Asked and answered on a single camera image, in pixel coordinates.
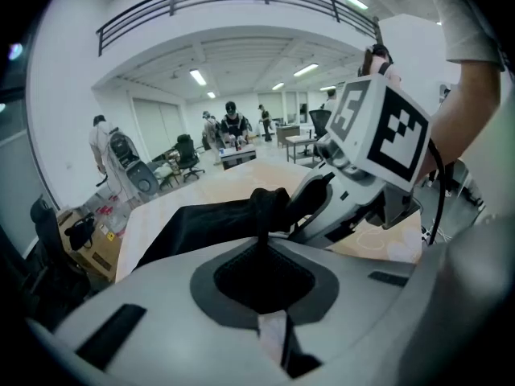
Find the black and white marker cube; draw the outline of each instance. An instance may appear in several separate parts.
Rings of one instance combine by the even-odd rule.
[[[410,191],[426,153],[430,121],[413,99],[376,74],[345,84],[326,129],[354,166]]]

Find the fluorescent light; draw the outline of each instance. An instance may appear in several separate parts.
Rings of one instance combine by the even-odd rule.
[[[190,70],[190,74],[193,76],[193,78],[196,80],[198,84],[200,84],[201,86],[206,85],[206,80],[204,80],[204,78],[198,70]]]
[[[363,4],[359,0],[347,0],[351,2],[354,6],[358,6],[362,10],[367,10],[369,7],[366,4]]]
[[[20,43],[10,45],[9,60],[16,60],[23,52],[23,46]]]
[[[294,75],[295,77],[299,77],[299,76],[303,75],[304,73],[307,73],[307,72],[309,72],[310,70],[313,70],[314,68],[317,68],[318,66],[319,66],[319,65],[318,65],[318,64],[315,64],[315,63],[310,64],[309,66],[307,66],[307,67],[303,68],[302,70],[299,70],[298,72],[293,73],[293,75]]]

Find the black office chair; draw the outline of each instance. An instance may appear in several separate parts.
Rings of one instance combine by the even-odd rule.
[[[40,197],[31,207],[31,219],[44,252],[46,273],[42,278],[71,308],[79,306],[93,294],[91,284],[86,272],[64,251],[54,209]]]
[[[311,121],[313,121],[313,126],[315,127],[316,138],[320,139],[322,136],[325,136],[328,132],[325,129],[325,126],[329,121],[329,117],[331,117],[331,112],[329,110],[318,109],[311,110],[309,112],[309,115],[311,116]],[[313,154],[316,157],[321,157],[319,151],[316,148],[316,144],[313,148]]]
[[[186,182],[186,179],[191,175],[195,175],[199,179],[199,175],[197,173],[206,172],[206,170],[195,168],[195,165],[198,164],[200,160],[199,155],[195,152],[193,140],[190,138],[189,134],[181,134],[177,137],[177,144],[175,145],[175,149],[180,154],[179,169],[190,170],[185,175],[183,175],[184,182]]]

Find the metal railing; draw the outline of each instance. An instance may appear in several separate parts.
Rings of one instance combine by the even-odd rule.
[[[98,55],[114,41],[120,39],[136,27],[153,20],[154,18],[169,15],[188,7],[209,4],[213,2],[226,2],[236,0],[143,0],[142,2],[123,11],[109,20],[98,29]],[[367,18],[357,10],[338,2],[337,0],[238,0],[252,1],[257,4],[277,3],[302,7],[308,10],[318,11],[334,18],[338,23],[347,23],[360,33],[377,38],[377,22]]]

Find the cardboard box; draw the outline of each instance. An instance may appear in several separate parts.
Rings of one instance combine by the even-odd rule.
[[[114,281],[122,240],[110,231],[105,224],[95,221],[95,231],[91,236],[93,241],[91,247],[89,247],[88,241],[86,243],[87,247],[82,247],[76,251],[72,250],[70,239],[64,234],[64,231],[82,217],[78,211],[68,210],[58,214],[57,222],[64,250],[86,272],[101,275],[109,281]]]

